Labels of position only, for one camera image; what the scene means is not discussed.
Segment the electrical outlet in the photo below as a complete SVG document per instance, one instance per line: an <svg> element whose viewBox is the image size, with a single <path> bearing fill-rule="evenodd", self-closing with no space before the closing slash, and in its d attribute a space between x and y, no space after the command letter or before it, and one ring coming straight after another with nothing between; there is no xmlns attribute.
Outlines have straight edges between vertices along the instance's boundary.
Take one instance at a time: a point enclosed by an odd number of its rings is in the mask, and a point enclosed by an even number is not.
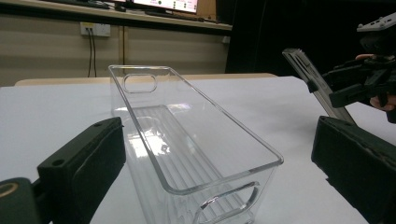
<svg viewBox="0 0 396 224"><path fill-rule="evenodd" d="M110 25L102 23L84 22L80 23L80 31L82 35L88 35L88 29L92 30L93 35L110 36Z"/></svg>

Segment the desk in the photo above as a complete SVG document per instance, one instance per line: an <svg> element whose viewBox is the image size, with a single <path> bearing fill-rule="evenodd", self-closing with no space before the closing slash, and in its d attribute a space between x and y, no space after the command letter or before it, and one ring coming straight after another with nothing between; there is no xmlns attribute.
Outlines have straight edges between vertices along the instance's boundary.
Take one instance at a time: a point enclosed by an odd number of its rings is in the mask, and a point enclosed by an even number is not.
<svg viewBox="0 0 396 224"><path fill-rule="evenodd" d="M118 12L39 0L0 0L0 13L49 18L64 21L89 21L120 26L192 32L209 35L230 35L232 26L213 22L183 21L145 15L144 13Z"/></svg>
<svg viewBox="0 0 396 224"><path fill-rule="evenodd" d="M318 117L325 111L300 79L197 79L191 83L284 156L255 224L367 223L310 160ZM392 133L389 139L396 144L396 129L387 124L385 113L358 104L348 110L358 124L384 136ZM88 126L110 117L108 84L1 88L0 179L36 180L40 162ZM124 166L92 223L145 223L128 172Z"/></svg>

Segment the clear plastic container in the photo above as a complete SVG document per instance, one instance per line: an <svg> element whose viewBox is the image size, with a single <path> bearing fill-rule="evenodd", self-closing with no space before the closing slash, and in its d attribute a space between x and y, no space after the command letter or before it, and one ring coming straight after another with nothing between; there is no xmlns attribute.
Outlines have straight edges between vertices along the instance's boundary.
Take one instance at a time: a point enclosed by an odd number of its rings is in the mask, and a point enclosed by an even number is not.
<svg viewBox="0 0 396 224"><path fill-rule="evenodd" d="M172 68L109 71L147 223L254 222L282 156Z"/></svg>

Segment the white table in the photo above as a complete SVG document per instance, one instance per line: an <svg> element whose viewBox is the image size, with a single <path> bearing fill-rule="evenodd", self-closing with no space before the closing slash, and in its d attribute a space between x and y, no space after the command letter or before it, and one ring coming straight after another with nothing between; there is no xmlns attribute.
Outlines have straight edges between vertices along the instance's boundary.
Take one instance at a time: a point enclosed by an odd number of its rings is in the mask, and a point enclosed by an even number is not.
<svg viewBox="0 0 396 224"><path fill-rule="evenodd" d="M325 112L300 79L191 83L284 156L256 224L367 223L310 160L318 117ZM385 113L360 104L348 110L361 127L396 144L395 127L386 121ZM110 117L109 84L1 88L0 180L22 176L33 182L40 162L88 126ZM145 223L128 166L121 170L92 223Z"/></svg>

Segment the wall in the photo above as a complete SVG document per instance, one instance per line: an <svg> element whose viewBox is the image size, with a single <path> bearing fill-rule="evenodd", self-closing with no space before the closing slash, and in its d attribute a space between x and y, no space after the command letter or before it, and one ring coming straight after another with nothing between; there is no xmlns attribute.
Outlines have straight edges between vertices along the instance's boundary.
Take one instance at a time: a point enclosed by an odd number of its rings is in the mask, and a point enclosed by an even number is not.
<svg viewBox="0 0 396 224"><path fill-rule="evenodd" d="M74 21L0 15L0 87L28 78L86 77L90 41L79 29ZM95 38L99 77L121 62L120 29L111 26L111 37ZM131 27L127 32L126 63L170 66L180 74L224 73L228 45L222 36Z"/></svg>

